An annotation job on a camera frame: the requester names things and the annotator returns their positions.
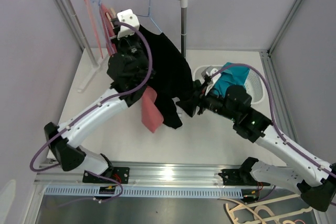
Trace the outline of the teal t shirt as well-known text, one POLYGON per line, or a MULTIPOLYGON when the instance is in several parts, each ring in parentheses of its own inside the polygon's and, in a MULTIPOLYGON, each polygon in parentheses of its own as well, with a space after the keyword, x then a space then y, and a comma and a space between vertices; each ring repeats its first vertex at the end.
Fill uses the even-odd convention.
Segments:
POLYGON ((245 82, 249 74, 249 68, 236 66, 224 70, 222 73, 217 74, 219 79, 211 89, 211 93, 224 97, 228 87, 233 85, 243 86, 245 88, 245 82))

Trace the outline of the salmon pink t shirt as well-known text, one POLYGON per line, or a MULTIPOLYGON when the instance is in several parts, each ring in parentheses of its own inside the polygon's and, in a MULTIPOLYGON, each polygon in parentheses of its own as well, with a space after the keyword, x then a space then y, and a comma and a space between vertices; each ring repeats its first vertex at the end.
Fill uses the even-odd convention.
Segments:
MULTIPOLYGON (((102 20, 104 36, 106 39, 106 46, 109 56, 112 56, 118 50, 116 48, 116 45, 110 39, 110 37, 113 37, 115 34, 106 17, 107 10, 108 8, 101 4, 101 8, 99 9, 99 11, 102 20)), ((142 124, 152 133, 154 133, 156 129, 163 124, 164 121, 163 115, 154 104, 156 98, 156 91, 153 88, 147 86, 144 93, 142 94, 141 99, 141 120, 142 124)))

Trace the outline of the beige wooden hanger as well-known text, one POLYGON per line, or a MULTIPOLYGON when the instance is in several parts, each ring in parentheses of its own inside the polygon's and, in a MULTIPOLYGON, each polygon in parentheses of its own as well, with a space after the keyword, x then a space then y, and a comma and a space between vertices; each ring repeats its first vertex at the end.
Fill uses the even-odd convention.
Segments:
POLYGON ((107 19, 108 19, 112 28, 114 28, 113 20, 116 18, 116 16, 117 16, 116 12, 112 7, 107 10, 106 17, 107 17, 107 19))

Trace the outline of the pink wire hanger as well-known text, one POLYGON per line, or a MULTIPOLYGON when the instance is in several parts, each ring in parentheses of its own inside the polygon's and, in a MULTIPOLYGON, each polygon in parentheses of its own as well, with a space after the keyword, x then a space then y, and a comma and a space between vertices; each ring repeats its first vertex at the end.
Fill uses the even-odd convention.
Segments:
POLYGON ((99 48, 99 51, 100 51, 101 59, 104 59, 104 55, 103 55, 102 48, 101 48, 101 43, 100 43, 100 38, 99 38, 99 35, 98 35, 96 23, 95 23, 95 20, 94 20, 94 16, 93 16, 93 11, 92 11, 92 7, 91 7, 91 4, 90 4, 90 0, 83 0, 83 1, 85 3, 86 9, 87 9, 87 12, 88 12, 88 15, 89 15, 91 27, 92 27, 92 30, 93 30, 96 42, 98 44, 98 48, 99 48))

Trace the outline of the green and white t shirt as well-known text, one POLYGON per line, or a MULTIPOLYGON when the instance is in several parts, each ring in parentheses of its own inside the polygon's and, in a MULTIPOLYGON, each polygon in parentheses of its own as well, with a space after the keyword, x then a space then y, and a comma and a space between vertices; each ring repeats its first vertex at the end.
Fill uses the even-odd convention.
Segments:
POLYGON ((199 97, 202 94, 202 89, 203 87, 201 81, 195 80, 193 82, 193 91, 192 91, 193 96, 199 97))

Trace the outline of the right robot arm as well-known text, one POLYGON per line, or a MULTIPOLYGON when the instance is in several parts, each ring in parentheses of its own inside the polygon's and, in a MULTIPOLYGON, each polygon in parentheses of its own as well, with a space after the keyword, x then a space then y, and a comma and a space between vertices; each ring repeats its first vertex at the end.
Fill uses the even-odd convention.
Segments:
POLYGON ((251 96, 239 85, 230 86, 223 97, 196 88, 185 101, 176 103, 190 117, 209 110, 233 122, 236 133, 272 152, 286 167, 247 158, 240 167, 244 184, 266 182, 293 193, 313 209, 325 212, 335 196, 335 165, 308 152, 280 131, 275 122, 251 107, 251 96))

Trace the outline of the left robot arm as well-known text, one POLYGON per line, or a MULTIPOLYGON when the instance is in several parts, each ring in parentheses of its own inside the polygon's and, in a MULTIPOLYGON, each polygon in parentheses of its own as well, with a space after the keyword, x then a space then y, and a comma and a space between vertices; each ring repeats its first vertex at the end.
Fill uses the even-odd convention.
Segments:
POLYGON ((83 169, 102 183, 112 179, 112 163, 81 144, 101 124, 137 103, 152 74, 151 51, 142 34, 122 38, 118 47, 119 52, 108 62, 107 74, 113 80, 110 87, 76 117, 44 127, 49 149, 64 172, 83 169))

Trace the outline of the black t shirt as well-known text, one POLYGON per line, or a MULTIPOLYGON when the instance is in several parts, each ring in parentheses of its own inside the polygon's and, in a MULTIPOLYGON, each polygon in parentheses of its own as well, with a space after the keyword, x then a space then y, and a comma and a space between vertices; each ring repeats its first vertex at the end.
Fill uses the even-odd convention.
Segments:
POLYGON ((163 124, 178 129, 183 123, 173 99, 185 100, 191 95, 193 79, 190 66, 164 33, 154 34, 143 26, 139 27, 139 32, 147 40, 152 53, 155 75, 148 81, 148 86, 157 93, 154 104, 163 115, 163 124))

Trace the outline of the blue hanger with black shirt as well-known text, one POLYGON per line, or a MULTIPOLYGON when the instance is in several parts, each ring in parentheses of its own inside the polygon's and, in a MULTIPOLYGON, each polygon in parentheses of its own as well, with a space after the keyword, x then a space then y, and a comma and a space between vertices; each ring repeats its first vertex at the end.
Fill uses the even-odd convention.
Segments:
POLYGON ((146 15, 140 15, 137 14, 138 17, 148 18, 152 24, 156 27, 156 29, 159 31, 159 34, 162 34, 162 29, 157 25, 157 23, 154 21, 152 15, 151 15, 151 0, 148 0, 148 12, 146 15))

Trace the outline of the white perforated plastic basket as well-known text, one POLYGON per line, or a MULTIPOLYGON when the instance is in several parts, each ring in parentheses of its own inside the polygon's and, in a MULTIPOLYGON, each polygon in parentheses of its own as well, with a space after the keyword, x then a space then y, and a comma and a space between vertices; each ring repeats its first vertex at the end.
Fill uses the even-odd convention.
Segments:
MULTIPOLYGON (((204 82, 202 73, 208 68, 210 68, 211 70, 213 68, 216 68, 217 70, 219 70, 221 67, 220 66, 207 66, 207 65, 199 66, 193 72, 193 80, 200 79, 201 82, 204 82)), ((246 88, 247 93, 252 98, 251 105, 257 105, 263 102, 266 96, 266 88, 258 74, 250 70, 244 86, 246 88)))

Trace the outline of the spare beige hangers pile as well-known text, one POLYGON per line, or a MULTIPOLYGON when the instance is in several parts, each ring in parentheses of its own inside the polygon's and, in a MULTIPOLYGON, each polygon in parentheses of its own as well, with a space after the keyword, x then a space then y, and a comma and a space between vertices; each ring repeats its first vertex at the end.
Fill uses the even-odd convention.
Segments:
POLYGON ((229 199, 229 198, 221 198, 221 200, 228 201, 231 203, 235 203, 236 205, 233 207, 229 206, 229 203, 224 204, 224 211, 231 220, 232 223, 240 223, 239 218, 236 217, 235 212, 240 210, 248 211, 252 217, 254 218, 252 221, 245 221, 244 223, 269 223, 273 221, 274 223, 305 223, 301 219, 290 220, 290 217, 295 217, 301 214, 312 212, 312 207, 301 208, 299 210, 286 212, 284 214, 276 215, 268 205, 279 203, 286 200, 296 199, 299 196, 296 194, 277 197, 274 199, 263 200, 255 203, 242 203, 237 200, 229 199))

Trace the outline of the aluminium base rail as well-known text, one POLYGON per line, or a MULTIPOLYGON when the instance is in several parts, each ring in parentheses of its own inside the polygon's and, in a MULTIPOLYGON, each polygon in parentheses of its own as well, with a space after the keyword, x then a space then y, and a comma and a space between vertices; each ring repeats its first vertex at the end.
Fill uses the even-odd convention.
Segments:
MULTIPOLYGON (((223 187, 218 176, 222 169, 238 169, 238 165, 163 164, 139 162, 113 162, 116 167, 130 169, 128 186, 140 187, 223 187)), ((35 185, 83 185, 83 169, 64 172, 55 167, 38 172, 35 185)))

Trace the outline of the aluminium frame post left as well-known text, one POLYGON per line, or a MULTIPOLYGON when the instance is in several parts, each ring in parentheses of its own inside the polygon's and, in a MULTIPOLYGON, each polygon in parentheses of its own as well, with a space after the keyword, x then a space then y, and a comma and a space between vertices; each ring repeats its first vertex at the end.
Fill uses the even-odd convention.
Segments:
POLYGON ((53 0, 54 4, 56 5, 57 9, 59 10, 67 28, 69 29, 73 39, 78 44, 78 47, 81 49, 81 51, 84 50, 84 45, 80 39, 79 33, 76 30, 76 27, 74 25, 74 22, 72 21, 72 18, 68 12, 68 8, 66 6, 66 3, 64 0, 53 0))

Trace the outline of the aluminium frame post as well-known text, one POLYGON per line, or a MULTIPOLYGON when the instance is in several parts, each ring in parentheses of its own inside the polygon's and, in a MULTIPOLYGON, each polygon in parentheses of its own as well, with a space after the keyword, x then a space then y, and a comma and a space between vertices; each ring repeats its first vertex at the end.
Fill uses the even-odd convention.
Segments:
POLYGON ((78 47, 81 49, 81 51, 84 50, 84 45, 80 39, 79 33, 76 30, 76 27, 74 25, 74 22, 72 21, 72 18, 68 12, 68 8, 66 6, 66 3, 64 0, 53 0, 54 4, 56 5, 57 9, 59 10, 67 28, 69 29, 73 39, 78 44, 78 47))
POLYGON ((275 51, 278 44, 281 42, 283 36, 285 35, 291 23, 293 22, 303 2, 304 0, 294 0, 293 4, 291 5, 289 9, 288 14, 286 15, 284 21, 282 22, 278 32, 276 33, 272 43, 270 44, 267 50, 268 55, 272 55, 272 53, 275 51))

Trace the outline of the aluminium frame post right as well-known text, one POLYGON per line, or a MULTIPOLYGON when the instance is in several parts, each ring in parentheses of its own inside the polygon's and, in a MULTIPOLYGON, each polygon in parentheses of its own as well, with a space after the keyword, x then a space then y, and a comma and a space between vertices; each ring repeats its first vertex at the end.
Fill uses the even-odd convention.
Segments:
POLYGON ((303 2, 304 0, 294 0, 293 4, 291 5, 289 9, 288 14, 286 15, 284 21, 282 22, 278 32, 276 33, 272 43, 270 44, 267 50, 268 55, 272 55, 272 53, 275 51, 278 44, 281 42, 283 36, 285 35, 291 23, 293 22, 303 2))

